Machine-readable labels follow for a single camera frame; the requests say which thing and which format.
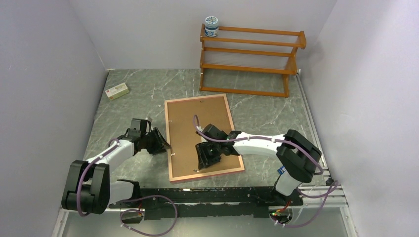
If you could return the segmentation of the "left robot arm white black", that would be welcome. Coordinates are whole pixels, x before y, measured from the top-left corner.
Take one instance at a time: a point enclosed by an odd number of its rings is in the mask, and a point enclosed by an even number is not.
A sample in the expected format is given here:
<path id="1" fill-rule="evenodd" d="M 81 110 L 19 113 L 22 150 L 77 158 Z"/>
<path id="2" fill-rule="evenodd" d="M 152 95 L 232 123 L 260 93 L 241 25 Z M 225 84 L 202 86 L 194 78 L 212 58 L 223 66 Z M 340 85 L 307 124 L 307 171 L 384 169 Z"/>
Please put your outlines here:
<path id="1" fill-rule="evenodd" d="M 139 182 L 119 179 L 110 181 L 110 174 L 138 152 L 150 155 L 165 153 L 170 144 L 149 118 L 134 118 L 125 133 L 112 138 L 107 148 L 87 160 L 71 163 L 61 200 L 61 207 L 77 211 L 80 216 L 102 214 L 109 205 L 141 205 Z"/>

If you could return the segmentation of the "brown frame backing board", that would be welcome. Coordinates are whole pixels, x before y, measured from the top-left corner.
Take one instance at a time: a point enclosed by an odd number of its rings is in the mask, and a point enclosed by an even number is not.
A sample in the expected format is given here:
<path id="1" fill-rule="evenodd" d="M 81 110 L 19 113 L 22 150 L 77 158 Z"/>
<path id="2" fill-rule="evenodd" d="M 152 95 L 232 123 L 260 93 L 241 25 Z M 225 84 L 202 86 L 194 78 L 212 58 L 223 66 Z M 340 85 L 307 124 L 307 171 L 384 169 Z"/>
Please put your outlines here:
<path id="1" fill-rule="evenodd" d="M 168 152 L 169 181 L 180 182 L 244 171 L 241 156 L 222 156 L 217 164 L 198 169 L 195 145 L 202 140 L 193 126 L 194 115 L 198 116 L 198 124 L 202 127 L 211 123 L 226 133 L 234 130 L 225 94 L 166 100 L 166 133 L 171 146 Z"/>

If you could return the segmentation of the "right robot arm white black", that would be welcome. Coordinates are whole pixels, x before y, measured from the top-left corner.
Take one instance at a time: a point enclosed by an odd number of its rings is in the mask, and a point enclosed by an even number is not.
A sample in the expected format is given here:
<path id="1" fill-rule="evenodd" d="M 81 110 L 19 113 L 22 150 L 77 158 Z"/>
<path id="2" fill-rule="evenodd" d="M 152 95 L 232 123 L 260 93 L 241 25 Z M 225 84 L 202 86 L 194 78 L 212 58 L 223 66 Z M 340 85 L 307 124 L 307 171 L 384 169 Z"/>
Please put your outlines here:
<path id="1" fill-rule="evenodd" d="M 208 168 L 221 161 L 222 155 L 261 155 L 278 158 L 284 167 L 272 191 L 272 200 L 285 204 L 302 183 L 310 183 L 314 175 L 323 173 L 319 164 L 321 151 L 296 130 L 286 134 L 265 136 L 242 131 L 225 133 L 213 124 L 195 126 L 202 142 L 196 147 L 198 169 Z"/>

